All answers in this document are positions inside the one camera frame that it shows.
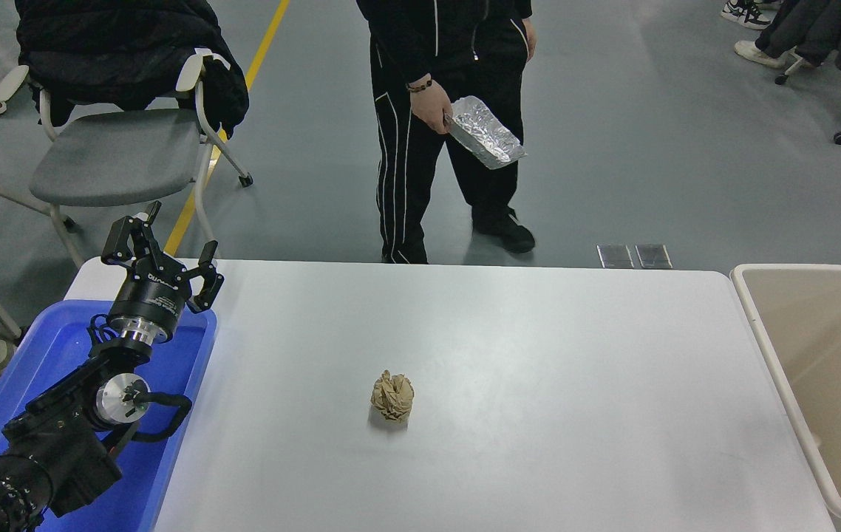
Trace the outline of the person's right hand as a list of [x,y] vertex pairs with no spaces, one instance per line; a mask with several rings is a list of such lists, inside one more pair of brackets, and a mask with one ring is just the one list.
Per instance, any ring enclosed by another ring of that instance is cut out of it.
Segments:
[[453,123],[453,104],[444,88],[430,78],[408,87],[412,114],[435,134],[448,134]]

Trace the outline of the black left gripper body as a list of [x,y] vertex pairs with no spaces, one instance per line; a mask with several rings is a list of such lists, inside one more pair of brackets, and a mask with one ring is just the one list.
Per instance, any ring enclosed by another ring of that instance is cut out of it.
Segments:
[[190,284],[177,281],[184,270],[180,263],[162,267],[137,263],[127,273],[109,311],[109,326],[119,330],[123,327],[120,320],[140,318],[163,331],[175,331],[185,303],[191,297]]

